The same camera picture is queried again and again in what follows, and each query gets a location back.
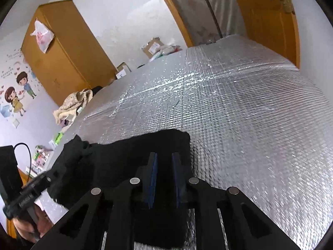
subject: beige cloth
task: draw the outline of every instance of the beige cloth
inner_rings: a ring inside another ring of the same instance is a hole
[[[68,115],[76,117],[76,110],[79,107],[84,108],[88,102],[93,98],[93,91],[84,89],[80,92],[70,94],[65,100],[63,105],[58,110],[53,112],[56,123],[60,124],[60,120],[64,120]]]

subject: white plastic bag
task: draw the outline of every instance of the white plastic bag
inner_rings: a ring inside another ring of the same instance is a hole
[[[49,44],[54,38],[54,34],[38,20],[35,21],[35,30],[30,35],[36,36],[39,49],[41,49],[43,53],[46,53]]]

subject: wooden wardrobe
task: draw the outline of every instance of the wooden wardrobe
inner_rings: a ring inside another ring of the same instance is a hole
[[[44,54],[30,36],[38,19],[54,33]],[[85,88],[107,86],[116,68],[90,31],[73,0],[40,5],[23,40],[22,53],[47,93],[59,106],[66,97]]]

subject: silver foil mat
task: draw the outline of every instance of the silver foil mat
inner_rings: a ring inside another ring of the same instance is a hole
[[[332,118],[323,93],[291,62],[230,36],[155,60],[102,89],[49,167],[75,134],[107,144],[161,129],[187,131],[196,176],[217,188],[238,187],[309,250],[333,220]],[[46,195],[41,201],[54,222],[65,213]],[[190,213],[184,249],[195,249]]]

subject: black garment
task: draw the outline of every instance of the black garment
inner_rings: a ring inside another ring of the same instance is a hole
[[[174,200],[171,154],[179,152],[183,165],[190,165],[190,137],[175,129],[162,130],[114,142],[89,144],[79,136],[64,145],[53,168],[64,164],[62,181],[48,189],[58,203],[71,208],[93,187],[116,187],[134,177],[139,166],[158,154],[158,175],[154,208],[141,210],[134,220],[134,240],[162,248],[181,247],[187,227],[187,211],[170,208]]]

